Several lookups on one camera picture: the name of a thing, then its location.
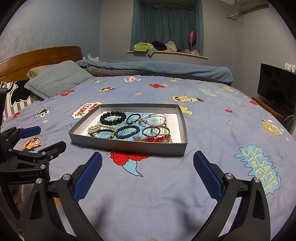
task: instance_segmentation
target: wooden window ledge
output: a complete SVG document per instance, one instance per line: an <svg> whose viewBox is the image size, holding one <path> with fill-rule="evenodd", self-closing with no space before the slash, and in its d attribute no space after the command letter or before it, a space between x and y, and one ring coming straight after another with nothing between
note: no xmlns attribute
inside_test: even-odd
<svg viewBox="0 0 296 241"><path fill-rule="evenodd" d="M135 51L135 53L147 53L147 52ZM180 52L171 52L171 51L158 51L158 50L156 50L156 51L154 52L154 54L156 54L156 53L161 53L161 54L186 55L186 56L191 56L191 57L196 57L196 58L208 59L208 57L205 57L205 56L194 55L194 54L189 54L189 53L180 53Z"/></svg>

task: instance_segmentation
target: blue gripper pad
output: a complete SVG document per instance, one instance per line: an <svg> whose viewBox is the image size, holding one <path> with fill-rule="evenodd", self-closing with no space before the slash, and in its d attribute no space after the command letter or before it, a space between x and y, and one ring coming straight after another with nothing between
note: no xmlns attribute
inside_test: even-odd
<svg viewBox="0 0 296 241"><path fill-rule="evenodd" d="M220 202L222 198L221 183L199 152L196 152L193 156L193 165L211 198Z"/></svg>
<svg viewBox="0 0 296 241"><path fill-rule="evenodd" d="M91 188L99 170L102 167L103 158L100 153L96 154L89 165L83 171L81 176L75 183L74 199L78 203L79 200L84 199Z"/></svg>
<svg viewBox="0 0 296 241"><path fill-rule="evenodd" d="M32 136L37 136L41 133L40 126L34 126L27 129L23 129L19 132L18 137L20 139L25 139Z"/></svg>

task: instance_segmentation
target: red heart print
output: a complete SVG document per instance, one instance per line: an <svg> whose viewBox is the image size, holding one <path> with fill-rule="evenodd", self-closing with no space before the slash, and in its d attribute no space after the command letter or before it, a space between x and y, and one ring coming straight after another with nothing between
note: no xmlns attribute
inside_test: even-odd
<svg viewBox="0 0 296 241"><path fill-rule="evenodd" d="M15 114L12 116L12 118L16 118L19 114L20 114L19 112L18 112L18 113L15 113Z"/></svg>
<svg viewBox="0 0 296 241"><path fill-rule="evenodd" d="M251 103L251 104L254 104L254 105L258 105L258 104L257 104L255 101L253 101L253 100L251 100L250 103Z"/></svg>

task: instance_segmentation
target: television screen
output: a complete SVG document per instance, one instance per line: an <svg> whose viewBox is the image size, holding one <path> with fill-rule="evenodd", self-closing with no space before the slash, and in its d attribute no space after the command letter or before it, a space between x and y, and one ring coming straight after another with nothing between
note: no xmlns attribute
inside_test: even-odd
<svg viewBox="0 0 296 241"><path fill-rule="evenodd" d="M266 98L275 111L293 115L296 105L296 75L287 70L261 64L257 93Z"/></svg>

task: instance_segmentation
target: metal screw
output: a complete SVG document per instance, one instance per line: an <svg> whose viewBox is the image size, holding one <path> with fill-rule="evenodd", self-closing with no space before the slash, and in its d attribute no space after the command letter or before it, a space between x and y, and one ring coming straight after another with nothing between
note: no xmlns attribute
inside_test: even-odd
<svg viewBox="0 0 296 241"><path fill-rule="evenodd" d="M67 180L69 180L70 179L70 174L65 174L64 176L63 176L63 179L65 180L65 181L67 181Z"/></svg>
<svg viewBox="0 0 296 241"><path fill-rule="evenodd" d="M37 184L42 183L42 178L38 178L38 179L36 179L36 183L37 183Z"/></svg>
<svg viewBox="0 0 296 241"><path fill-rule="evenodd" d="M225 177L229 180L231 180L233 178L233 175L231 173L226 173Z"/></svg>
<svg viewBox="0 0 296 241"><path fill-rule="evenodd" d="M257 182L257 183L261 182L260 178L258 178L258 177L254 177L254 181Z"/></svg>

